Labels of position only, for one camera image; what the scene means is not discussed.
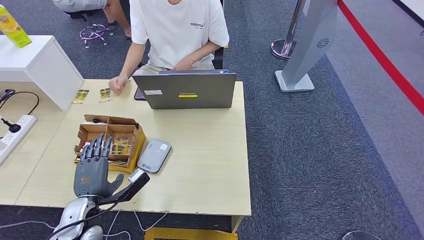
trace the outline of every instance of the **shorts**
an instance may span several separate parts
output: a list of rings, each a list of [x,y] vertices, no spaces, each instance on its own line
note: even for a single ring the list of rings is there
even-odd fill
[[[202,62],[201,64],[192,67],[190,70],[211,70],[211,69],[215,69],[215,67],[211,61],[208,61],[204,63]],[[158,74],[160,71],[166,71],[166,70],[169,70],[169,69],[165,67],[155,66],[151,63],[147,63],[146,65],[141,66],[140,69],[135,71],[134,74],[138,74],[138,75]]]
[[[108,0],[52,0],[52,1],[58,9],[68,13],[103,9],[108,4]]]

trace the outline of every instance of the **power strip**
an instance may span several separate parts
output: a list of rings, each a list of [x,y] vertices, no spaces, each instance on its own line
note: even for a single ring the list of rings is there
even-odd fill
[[[33,128],[36,122],[37,118],[35,116],[23,115],[15,122],[17,125],[20,125],[20,130],[15,133],[9,131],[4,135],[0,140],[0,166],[9,157],[16,146],[18,146],[25,135]]]

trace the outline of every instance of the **red line on floor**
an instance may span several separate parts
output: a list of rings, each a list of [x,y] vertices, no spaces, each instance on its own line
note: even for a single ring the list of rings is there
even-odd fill
[[[375,57],[377,62],[391,77],[393,82],[400,88],[405,96],[411,101],[411,103],[418,109],[418,111],[424,115],[424,97],[421,96],[421,94],[410,84],[410,82],[402,75],[402,73],[395,67],[395,65],[393,65],[393,63],[383,53],[383,51],[379,48],[379,46],[376,44],[373,38],[371,38],[367,31],[365,31],[364,27],[362,27],[362,25],[342,0],[338,0],[338,7],[347,18],[356,34],[358,34],[362,42]]]

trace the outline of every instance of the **yellow juice box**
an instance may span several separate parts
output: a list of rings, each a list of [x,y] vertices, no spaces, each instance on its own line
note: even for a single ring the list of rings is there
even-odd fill
[[[31,43],[31,39],[12,15],[0,4],[0,31],[4,33],[18,48]]]

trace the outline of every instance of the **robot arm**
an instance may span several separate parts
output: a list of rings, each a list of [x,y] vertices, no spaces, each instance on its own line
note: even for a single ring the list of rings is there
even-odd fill
[[[128,178],[130,184],[113,194],[123,183],[124,175],[119,174],[115,181],[108,182],[112,137],[108,137],[102,147],[103,137],[100,133],[83,148],[73,181],[77,198],[65,207],[49,240],[102,240],[103,230],[98,217],[118,203],[130,201],[150,180],[147,173],[137,168]],[[100,212],[99,207],[106,204],[113,205]]]

